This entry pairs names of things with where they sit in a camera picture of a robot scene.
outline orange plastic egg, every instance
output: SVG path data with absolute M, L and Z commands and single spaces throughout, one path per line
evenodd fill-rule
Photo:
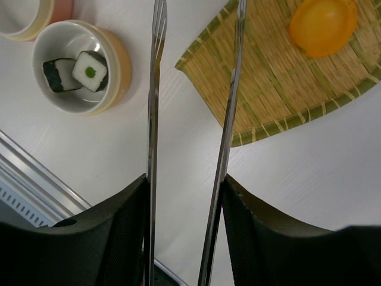
M 357 20 L 354 0 L 305 0 L 291 20 L 289 34 L 303 54 L 325 57 L 348 43 Z

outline woven bamboo tray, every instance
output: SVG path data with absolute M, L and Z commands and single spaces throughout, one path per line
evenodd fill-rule
M 381 0 L 358 0 L 350 42 L 325 58 L 303 56 L 288 26 L 302 0 L 249 0 L 232 146 L 286 131 L 355 100 L 381 79 Z M 222 125 L 233 70 L 238 0 L 231 0 L 187 49 L 183 71 Z

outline green cucumber filling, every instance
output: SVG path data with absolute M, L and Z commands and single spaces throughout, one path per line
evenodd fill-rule
M 93 69 L 92 67 L 88 67 L 85 71 L 86 76 L 90 79 L 93 79 L 96 75 L 96 70 Z

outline nori seaweed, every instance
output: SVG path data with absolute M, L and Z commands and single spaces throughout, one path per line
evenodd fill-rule
M 75 61 L 72 58 L 57 58 L 56 60 L 47 61 L 42 64 L 43 73 L 49 83 L 49 87 L 52 90 L 52 92 L 60 93 L 65 92 L 64 87 L 62 86 L 62 81 L 60 78 L 60 74 L 58 70 L 55 67 L 55 62 L 58 60 L 72 60 Z M 67 91 L 76 91 L 80 88 L 70 89 Z

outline cup rim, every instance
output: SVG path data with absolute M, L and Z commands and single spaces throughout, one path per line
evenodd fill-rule
M 37 0 L 37 1 L 38 1 L 38 8 L 36 9 L 36 13 L 33 16 L 33 19 L 29 22 L 29 24 L 26 27 L 24 27 L 23 29 L 21 29 L 17 32 L 14 32 L 14 33 L 2 32 L 0 29 L 0 35 L 5 36 L 6 38 L 7 37 L 13 38 L 13 37 L 18 37 L 18 36 L 22 35 L 23 33 L 27 32 L 33 26 L 33 24 L 36 22 L 36 20 L 39 18 L 39 11 L 40 11 L 41 6 L 42 6 L 41 2 L 44 0 Z
M 116 69 L 116 65 L 115 65 L 115 55 L 112 53 L 113 50 L 111 49 L 111 47 L 108 46 L 108 43 L 103 39 L 103 37 L 100 37 L 98 35 L 98 33 L 96 32 L 95 29 L 89 29 L 86 26 L 82 25 L 81 22 L 76 22 L 76 21 L 71 21 L 71 20 L 61 21 L 61 22 L 57 22 L 57 23 L 49 25 L 48 27 L 43 29 L 42 32 L 39 34 L 39 36 L 36 38 L 35 45 L 33 47 L 33 52 L 32 52 L 33 74 L 34 74 L 35 78 L 36 79 L 38 78 L 38 76 L 36 74 L 36 69 L 35 69 L 35 65 L 36 65 L 35 58 L 36 58 L 36 53 L 37 53 L 37 50 L 39 47 L 39 45 L 38 45 L 39 41 L 41 41 L 41 39 L 43 39 L 45 37 L 47 32 L 50 32 L 53 29 L 59 29 L 60 27 L 64 27 L 64 26 L 66 26 L 66 27 L 73 27 L 73 26 L 79 27 L 85 33 L 90 34 L 91 36 L 95 37 L 99 41 L 102 49 L 104 50 L 105 59 L 107 61 L 107 69 L 108 69 L 109 79 L 114 79 L 115 78 L 114 73 L 117 74 L 117 69 Z M 40 90 L 42 91 L 44 97 L 47 98 L 54 106 L 56 106 L 57 108 L 59 108 L 62 111 L 65 111 L 65 112 L 68 112 L 71 114 L 77 114 L 77 115 L 90 115 L 92 113 L 95 113 L 97 111 L 97 109 L 99 109 L 100 106 L 102 106 L 105 103 L 105 101 L 107 101 L 110 98 L 110 96 L 112 95 L 111 93 L 115 89 L 114 88 L 115 83 L 113 84 L 112 81 L 113 80 L 109 81 L 109 83 L 106 87 L 106 90 L 105 90 L 105 94 L 103 95 L 102 100 L 100 100 L 100 102 L 98 102 L 93 107 L 91 107 L 87 110 L 73 111 L 73 110 L 70 110 L 69 108 L 63 108 L 59 104 L 53 102 L 53 100 L 51 100 L 50 94 L 47 93 L 48 87 L 47 86 L 41 86 L 40 82 L 37 80 L 38 86 L 39 86 Z

